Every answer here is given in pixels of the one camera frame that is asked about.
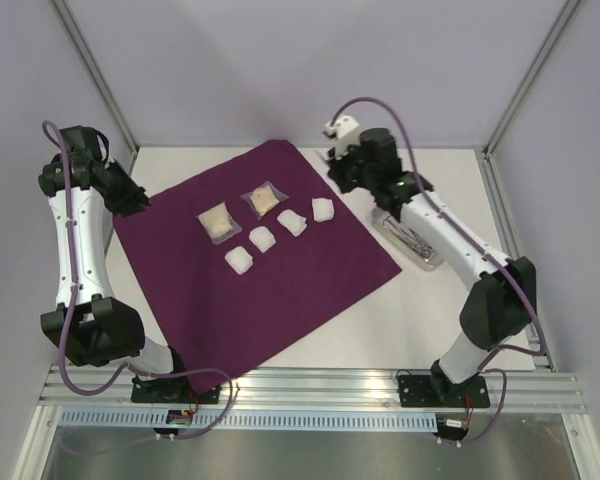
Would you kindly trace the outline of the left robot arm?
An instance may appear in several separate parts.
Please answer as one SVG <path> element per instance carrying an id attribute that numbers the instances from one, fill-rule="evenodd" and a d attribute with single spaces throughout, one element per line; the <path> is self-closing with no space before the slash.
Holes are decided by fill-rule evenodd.
<path id="1" fill-rule="evenodd" d="M 115 297 L 106 267 L 104 217 L 143 212 L 150 205 L 144 188 L 112 158 L 100 131 L 50 121 L 43 131 L 59 149 L 38 177 L 59 253 L 55 307 L 41 316 L 43 333 L 76 366 L 126 363 L 157 374 L 154 388 L 166 400 L 183 398 L 190 378 L 177 354 L 147 337 L 137 310 Z"/>

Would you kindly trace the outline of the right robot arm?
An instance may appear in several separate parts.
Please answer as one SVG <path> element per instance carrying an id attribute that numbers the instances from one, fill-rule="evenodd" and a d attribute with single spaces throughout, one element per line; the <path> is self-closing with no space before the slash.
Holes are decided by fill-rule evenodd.
<path id="1" fill-rule="evenodd" d="M 326 157 L 328 176 L 340 192 L 369 191 L 376 207 L 423 238 L 468 291 L 459 314 L 461 331 L 431 367 L 432 396 L 455 404 L 466 394 L 467 382 L 536 317 L 535 266 L 525 257 L 507 256 L 467 228 L 431 183 L 404 169 L 388 129 L 363 129 L 345 117 L 326 125 L 324 134 L 334 143 Z"/>

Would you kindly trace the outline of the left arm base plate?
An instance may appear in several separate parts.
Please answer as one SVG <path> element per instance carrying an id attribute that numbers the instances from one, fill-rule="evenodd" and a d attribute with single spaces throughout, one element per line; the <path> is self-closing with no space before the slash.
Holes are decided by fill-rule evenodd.
<path id="1" fill-rule="evenodd" d="M 202 368 L 182 372 L 155 374 L 130 367 L 132 378 L 131 401 L 137 404 L 189 404 L 217 405 L 221 385 L 226 382 L 233 389 L 231 377 L 217 368 Z M 196 391 L 190 379 L 196 376 L 213 376 L 220 379 L 211 389 Z"/>

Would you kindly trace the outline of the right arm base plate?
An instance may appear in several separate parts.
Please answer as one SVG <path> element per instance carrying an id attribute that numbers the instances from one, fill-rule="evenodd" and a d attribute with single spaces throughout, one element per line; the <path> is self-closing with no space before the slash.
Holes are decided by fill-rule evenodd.
<path id="1" fill-rule="evenodd" d="M 442 386 L 438 391 L 430 375 L 406 374 L 397 377 L 398 395 L 403 408 L 486 409 L 491 401 L 482 376 L 474 376 L 462 384 Z"/>

